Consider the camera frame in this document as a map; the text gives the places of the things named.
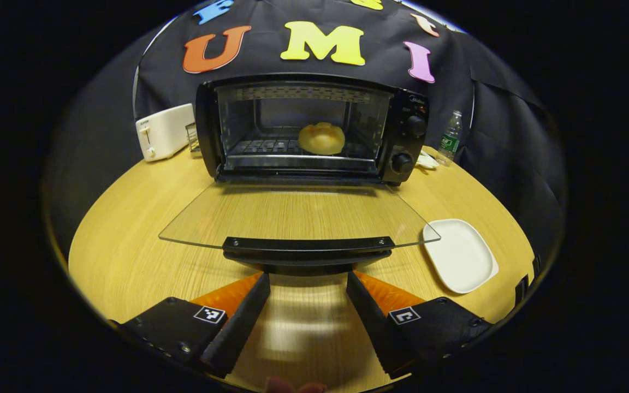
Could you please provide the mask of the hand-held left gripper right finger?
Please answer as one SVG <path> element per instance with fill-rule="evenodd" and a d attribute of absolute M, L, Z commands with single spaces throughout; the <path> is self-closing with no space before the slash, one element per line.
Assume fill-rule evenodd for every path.
<path fill-rule="evenodd" d="M 390 378 L 439 364 L 492 328 L 448 297 L 424 300 L 360 271 L 347 274 L 346 293 Z"/>

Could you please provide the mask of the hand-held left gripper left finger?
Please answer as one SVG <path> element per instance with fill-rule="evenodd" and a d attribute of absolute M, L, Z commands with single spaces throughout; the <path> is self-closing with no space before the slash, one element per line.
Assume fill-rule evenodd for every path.
<path fill-rule="evenodd" d="M 167 297 L 124 323 L 110 323 L 152 353 L 225 378 L 234 370 L 270 293 L 269 274 L 259 272 L 191 301 Z"/>

